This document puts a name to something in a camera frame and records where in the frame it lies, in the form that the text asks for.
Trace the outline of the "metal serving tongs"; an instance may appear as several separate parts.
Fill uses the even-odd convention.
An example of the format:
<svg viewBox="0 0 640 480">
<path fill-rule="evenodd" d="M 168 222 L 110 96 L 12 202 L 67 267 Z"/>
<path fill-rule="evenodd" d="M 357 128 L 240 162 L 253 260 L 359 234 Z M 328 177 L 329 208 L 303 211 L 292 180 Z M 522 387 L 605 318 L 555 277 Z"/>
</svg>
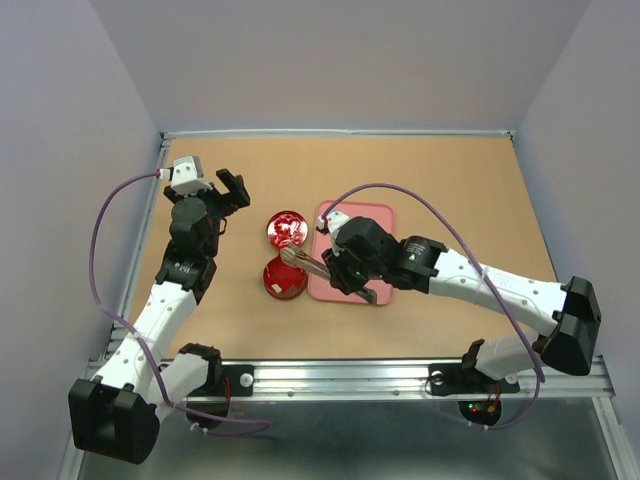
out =
<svg viewBox="0 0 640 480">
<path fill-rule="evenodd" d="M 280 259 L 287 265 L 302 269 L 309 274 L 318 276 L 326 281 L 331 280 L 329 269 L 326 265 L 305 253 L 299 246 L 288 244 L 279 253 Z M 352 292 L 352 295 L 364 300 L 369 305 L 377 304 L 377 294 L 374 290 L 363 287 Z"/>
</svg>

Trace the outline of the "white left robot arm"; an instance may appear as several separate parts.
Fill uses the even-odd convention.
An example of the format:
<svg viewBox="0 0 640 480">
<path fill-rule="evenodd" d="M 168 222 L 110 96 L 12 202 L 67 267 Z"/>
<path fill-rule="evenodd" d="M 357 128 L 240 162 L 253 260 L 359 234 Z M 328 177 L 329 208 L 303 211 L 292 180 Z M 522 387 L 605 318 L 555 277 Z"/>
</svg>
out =
<svg viewBox="0 0 640 480">
<path fill-rule="evenodd" d="M 217 171 L 227 189 L 221 193 L 192 162 L 188 158 L 150 175 L 169 182 L 164 194 L 173 205 L 170 241 L 137 319 L 109 315 L 127 332 L 116 353 L 69 391 L 72 438 L 80 450 L 140 464 L 154 448 L 162 422 L 190 393 L 210 394 L 222 384 L 220 353 L 213 347 L 188 344 L 168 367 L 159 367 L 211 284 L 228 217 L 250 204 L 242 176 Z"/>
</svg>

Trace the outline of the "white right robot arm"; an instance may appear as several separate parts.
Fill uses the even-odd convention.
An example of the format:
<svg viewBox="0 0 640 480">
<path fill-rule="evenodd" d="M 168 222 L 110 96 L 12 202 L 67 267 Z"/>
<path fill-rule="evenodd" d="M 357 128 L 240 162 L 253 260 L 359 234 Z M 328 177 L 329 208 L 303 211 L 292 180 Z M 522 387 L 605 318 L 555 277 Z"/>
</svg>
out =
<svg viewBox="0 0 640 480">
<path fill-rule="evenodd" d="M 525 278 L 426 237 L 398 240 L 371 218 L 339 211 L 318 218 L 316 229 L 330 240 L 322 254 L 329 283 L 345 295 L 381 281 L 395 290 L 457 299 L 507 316 L 513 336 L 477 340 L 463 355 L 460 378 L 466 387 L 482 390 L 538 364 L 571 376 L 590 373 L 602 321 L 590 281 Z"/>
</svg>

